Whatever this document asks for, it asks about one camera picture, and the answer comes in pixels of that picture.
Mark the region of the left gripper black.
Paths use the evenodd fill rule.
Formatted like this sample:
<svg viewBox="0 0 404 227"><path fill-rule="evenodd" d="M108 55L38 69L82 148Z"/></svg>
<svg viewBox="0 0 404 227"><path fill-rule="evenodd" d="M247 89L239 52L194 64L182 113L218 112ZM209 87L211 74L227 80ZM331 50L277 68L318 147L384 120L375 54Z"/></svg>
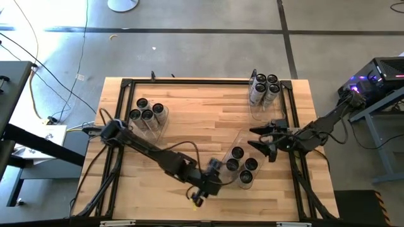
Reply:
<svg viewBox="0 0 404 227"><path fill-rule="evenodd" d="M191 200L196 207L201 207L204 198L209 195L217 195L222 186L222 181L219 178L219 170L222 167L222 162L218 159L211 159L202 173L191 177L191 185L198 188L196 192L191 194Z"/></svg>

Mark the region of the clear plastic bin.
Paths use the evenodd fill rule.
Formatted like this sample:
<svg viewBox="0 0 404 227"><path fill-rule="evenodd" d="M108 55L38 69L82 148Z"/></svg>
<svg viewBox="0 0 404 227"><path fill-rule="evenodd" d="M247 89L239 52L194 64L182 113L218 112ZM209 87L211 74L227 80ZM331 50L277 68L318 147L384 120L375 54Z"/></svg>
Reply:
<svg viewBox="0 0 404 227"><path fill-rule="evenodd" d="M253 182L256 179L258 172L264 163L265 156L257 149L250 146L247 143L248 140L258 141L258 136L249 131L240 131L222 159L222 167L220 168L220 180L223 183L228 183L229 187L240 188L244 190L250 189L253 186ZM236 172L230 172L226 169L225 164L226 161L231 158L230 152L235 146L239 146L244 150L244 157L239 160L239 169ZM239 173L243 170L246 170L244 163L248 158L255 158L258 161L258 168L255 171L251 172L253 175L252 182L249 184L242 184L239 182Z"/></svg>
<svg viewBox="0 0 404 227"><path fill-rule="evenodd" d="M149 101L149 103L150 103L150 108L146 109L146 110L151 110L152 111L152 107L156 103L153 103L151 101ZM133 124L131 119L129 118L129 122L131 123L132 131L135 134L139 135L139 137L141 137L141 138L143 138L143 139L145 139L145 140L147 140L147 141L149 141L151 143L157 143L160 140L160 138L162 137L162 135L164 134L164 132L166 130L166 127L168 125L168 122L169 122L169 109L165 105L164 105L164 107L167 109L167 120L164 123L164 125L161 125L161 124L158 123L158 131L152 131L144 121L143 122L144 122L144 125L145 125L145 129L142 131L142 130L138 129Z"/></svg>
<svg viewBox="0 0 404 227"><path fill-rule="evenodd" d="M281 104L281 87L280 87L280 81L278 80L277 85L280 87L280 92L278 96L275 98L275 100L268 106L264 107L262 105L263 98L259 105L256 106L251 106L250 101L249 101L249 93L251 90L251 86L255 85L257 82L255 82L255 78L250 78L249 80L249 89L248 89L248 104L249 104L249 111L250 111L250 117L253 121L256 122L268 122L272 119L281 119L284 118L285 116L285 111L282 110L282 104Z"/></svg>

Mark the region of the white round stand base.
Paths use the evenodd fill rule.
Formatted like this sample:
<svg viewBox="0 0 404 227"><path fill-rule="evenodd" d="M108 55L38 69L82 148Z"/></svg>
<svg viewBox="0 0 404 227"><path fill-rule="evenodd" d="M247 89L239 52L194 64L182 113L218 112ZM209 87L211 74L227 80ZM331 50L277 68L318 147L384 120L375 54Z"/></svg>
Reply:
<svg viewBox="0 0 404 227"><path fill-rule="evenodd" d="M139 0L108 0L107 6L112 11L123 13L137 7Z"/></svg>

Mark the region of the white paper sheet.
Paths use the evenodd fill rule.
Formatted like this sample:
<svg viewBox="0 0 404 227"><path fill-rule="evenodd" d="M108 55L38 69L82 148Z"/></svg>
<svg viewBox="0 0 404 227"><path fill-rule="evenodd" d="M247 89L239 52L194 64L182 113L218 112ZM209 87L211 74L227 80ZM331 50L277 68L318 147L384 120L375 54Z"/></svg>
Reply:
<svg viewBox="0 0 404 227"><path fill-rule="evenodd" d="M64 138L66 137L66 130L66 125L41 125L28 128L28 132L31 132L36 136L42 137L58 145L63 145ZM27 160L32 160L34 165L54 159L54 157L32 148L22 146L21 144L16 144L14 146L13 155Z"/></svg>

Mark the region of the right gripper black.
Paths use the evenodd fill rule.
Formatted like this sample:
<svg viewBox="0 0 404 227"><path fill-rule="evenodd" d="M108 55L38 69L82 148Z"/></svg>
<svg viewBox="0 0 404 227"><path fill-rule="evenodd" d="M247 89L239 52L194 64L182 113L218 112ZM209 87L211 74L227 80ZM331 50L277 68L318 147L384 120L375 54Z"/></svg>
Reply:
<svg viewBox="0 0 404 227"><path fill-rule="evenodd" d="M284 133L287 132L288 122L285 119L274 119L270 124L252 127L249 129L250 132L265 135L271 133L271 144L267 145L266 143L262 143L260 141L251 141L248 140L248 144L253 148L257 149L264 156L269 156L268 161L276 161L277 158L277 143L278 140L284 137Z"/></svg>

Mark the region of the Celsius can green palm print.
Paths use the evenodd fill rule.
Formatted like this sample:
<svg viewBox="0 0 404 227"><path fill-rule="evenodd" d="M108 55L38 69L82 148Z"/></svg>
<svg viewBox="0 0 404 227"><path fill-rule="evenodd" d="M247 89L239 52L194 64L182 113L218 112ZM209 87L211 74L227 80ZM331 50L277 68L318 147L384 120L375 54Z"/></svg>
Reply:
<svg viewBox="0 0 404 227"><path fill-rule="evenodd" d="M152 131L158 131L158 121L151 110L142 111L141 118Z"/></svg>

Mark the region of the black computer RGB lights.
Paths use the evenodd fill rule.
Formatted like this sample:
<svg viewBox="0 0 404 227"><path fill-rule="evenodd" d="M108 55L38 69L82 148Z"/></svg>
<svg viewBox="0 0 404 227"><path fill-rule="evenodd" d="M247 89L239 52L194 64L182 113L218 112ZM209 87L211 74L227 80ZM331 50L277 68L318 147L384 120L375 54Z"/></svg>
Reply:
<svg viewBox="0 0 404 227"><path fill-rule="evenodd" d="M365 98L366 106L404 86L404 57L375 57L337 90L340 98L348 90Z"/></svg>

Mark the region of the black metal table frame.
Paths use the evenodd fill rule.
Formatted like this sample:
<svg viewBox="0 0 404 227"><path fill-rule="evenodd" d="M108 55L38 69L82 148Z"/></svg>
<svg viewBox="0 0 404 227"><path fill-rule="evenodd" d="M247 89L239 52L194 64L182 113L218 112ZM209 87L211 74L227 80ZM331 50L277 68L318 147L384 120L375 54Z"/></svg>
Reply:
<svg viewBox="0 0 404 227"><path fill-rule="evenodd" d="M162 146L206 163L222 157L241 129L255 125L247 102L246 79L215 78L107 78L99 105L110 112L128 107L129 99L141 97L165 104L169 124ZM200 208L185 193L188 184L174 180L145 156L125 149L118 183L107 189L115 193L102 204L104 215L129 219L141 225L269 225L271 221L297 221L290 159L279 152L275 162L265 162L248 190L224 187Z"/></svg>

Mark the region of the office desk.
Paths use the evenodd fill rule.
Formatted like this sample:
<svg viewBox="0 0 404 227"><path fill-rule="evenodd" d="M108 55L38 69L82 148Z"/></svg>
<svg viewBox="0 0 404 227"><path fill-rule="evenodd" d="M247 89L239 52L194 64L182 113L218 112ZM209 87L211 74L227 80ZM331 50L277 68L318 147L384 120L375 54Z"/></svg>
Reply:
<svg viewBox="0 0 404 227"><path fill-rule="evenodd" d="M8 165L20 169L8 199L8 207L17 204L24 183L24 179L21 178L23 169L33 164L32 160L13 156L15 144L21 144L76 166L83 166L85 160L82 154L9 123L33 66L34 63L30 61L0 61L0 180Z"/></svg>

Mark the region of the black case hazard stripes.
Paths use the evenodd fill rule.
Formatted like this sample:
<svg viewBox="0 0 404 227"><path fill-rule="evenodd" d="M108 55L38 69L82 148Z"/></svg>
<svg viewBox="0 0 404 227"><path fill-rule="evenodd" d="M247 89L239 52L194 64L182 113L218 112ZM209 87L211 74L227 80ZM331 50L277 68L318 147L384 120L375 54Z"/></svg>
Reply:
<svg viewBox="0 0 404 227"><path fill-rule="evenodd" d="M357 224L391 226L381 194L376 190L335 190L340 218Z"/></svg>

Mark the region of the grey metal stand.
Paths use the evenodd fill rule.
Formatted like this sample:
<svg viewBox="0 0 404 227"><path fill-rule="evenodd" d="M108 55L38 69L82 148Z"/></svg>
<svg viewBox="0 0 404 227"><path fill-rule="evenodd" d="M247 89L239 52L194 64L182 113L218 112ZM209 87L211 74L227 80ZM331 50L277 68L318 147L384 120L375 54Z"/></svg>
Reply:
<svg viewBox="0 0 404 227"><path fill-rule="evenodd" d="M398 139L401 137L404 138L404 132L399 135L393 136L389 139L383 139L380 137L379 131L377 130L377 127L374 122L375 116L392 117L395 115L397 116L401 115L402 117L404 117L404 110L385 111L385 109L387 109L388 107L392 107L393 105L400 103L402 100L404 100L404 87L392 91L389 95L377 101L376 103L372 104L370 107L367 107L359 112L354 112L348 118L348 122L350 123L352 130L354 130L352 125L354 122L365 120L365 123L369 129L369 132L371 133L374 144L376 145L374 148L363 146L359 142L359 139L357 138L356 134L355 133L353 134L359 146L368 150L376 150L379 154L379 157L381 158L386 173L379 177L375 177L372 180L373 183L404 180L404 172L395 172L396 161L393 152L383 148L384 145L388 144L393 139Z"/></svg>

